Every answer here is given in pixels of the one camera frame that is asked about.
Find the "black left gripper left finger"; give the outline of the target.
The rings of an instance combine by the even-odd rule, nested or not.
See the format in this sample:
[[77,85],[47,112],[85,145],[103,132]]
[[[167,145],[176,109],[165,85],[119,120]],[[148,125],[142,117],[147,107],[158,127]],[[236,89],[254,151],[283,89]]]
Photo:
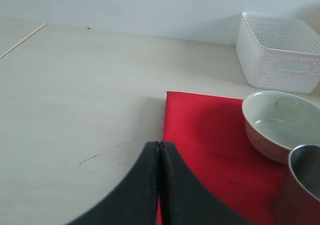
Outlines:
[[155,225],[159,142],[150,141],[123,180],[70,225]]

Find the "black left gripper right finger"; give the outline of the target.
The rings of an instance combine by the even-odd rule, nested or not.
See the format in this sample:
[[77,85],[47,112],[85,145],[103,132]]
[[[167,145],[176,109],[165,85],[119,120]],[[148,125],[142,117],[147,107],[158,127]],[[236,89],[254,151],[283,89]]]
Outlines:
[[172,142],[159,144],[158,193],[163,225],[251,225],[193,174]]

